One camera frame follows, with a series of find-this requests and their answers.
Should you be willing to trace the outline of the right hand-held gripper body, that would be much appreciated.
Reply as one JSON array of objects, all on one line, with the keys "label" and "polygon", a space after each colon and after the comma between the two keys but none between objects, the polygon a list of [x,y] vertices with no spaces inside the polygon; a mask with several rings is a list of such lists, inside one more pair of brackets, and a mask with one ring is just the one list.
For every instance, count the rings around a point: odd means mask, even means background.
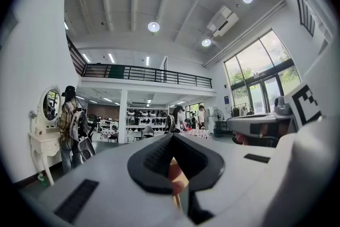
[{"label": "right hand-held gripper body", "polygon": [[327,46],[304,75],[303,81],[285,96],[274,100],[271,113],[232,117],[227,127],[235,134],[258,136],[252,124],[290,120],[287,134],[303,126],[339,115],[339,44]]}]

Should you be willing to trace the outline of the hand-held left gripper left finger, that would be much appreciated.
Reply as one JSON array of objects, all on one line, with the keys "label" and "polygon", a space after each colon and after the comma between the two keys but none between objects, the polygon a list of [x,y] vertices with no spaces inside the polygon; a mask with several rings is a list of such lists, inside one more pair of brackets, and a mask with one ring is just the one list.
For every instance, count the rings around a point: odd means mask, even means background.
[{"label": "hand-held left gripper left finger", "polygon": [[172,133],[143,147],[134,153],[127,162],[131,179],[144,191],[171,195],[172,181],[168,178],[171,161],[174,157]]}]

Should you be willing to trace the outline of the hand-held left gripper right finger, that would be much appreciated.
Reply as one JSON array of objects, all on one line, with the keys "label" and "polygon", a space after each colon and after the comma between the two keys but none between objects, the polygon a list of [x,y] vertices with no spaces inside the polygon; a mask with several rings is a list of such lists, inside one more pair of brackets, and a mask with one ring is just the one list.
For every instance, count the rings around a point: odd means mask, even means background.
[{"label": "hand-held left gripper right finger", "polygon": [[178,133],[172,135],[173,156],[189,181],[188,217],[195,224],[214,217],[201,208],[197,192],[211,189],[222,176],[225,163],[215,151],[208,149]]}]

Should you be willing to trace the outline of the person's right hand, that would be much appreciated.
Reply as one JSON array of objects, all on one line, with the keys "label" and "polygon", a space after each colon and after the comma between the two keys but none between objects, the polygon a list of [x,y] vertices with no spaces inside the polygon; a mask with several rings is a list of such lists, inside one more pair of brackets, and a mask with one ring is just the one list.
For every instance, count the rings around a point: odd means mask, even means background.
[{"label": "person's right hand", "polygon": [[237,133],[232,138],[233,142],[244,146],[261,146],[275,148],[279,139],[286,135],[290,125],[290,120],[279,121],[276,123],[252,124],[251,129],[258,132],[258,136],[246,136]]}]

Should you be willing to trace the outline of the person's left hand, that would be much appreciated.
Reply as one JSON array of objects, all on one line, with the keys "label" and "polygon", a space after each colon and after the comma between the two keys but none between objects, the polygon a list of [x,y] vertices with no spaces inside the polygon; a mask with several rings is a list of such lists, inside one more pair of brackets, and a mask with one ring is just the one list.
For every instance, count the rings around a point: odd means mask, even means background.
[{"label": "person's left hand", "polygon": [[188,179],[181,170],[178,162],[173,158],[169,165],[168,179],[172,183],[173,196],[180,194],[189,184]]}]

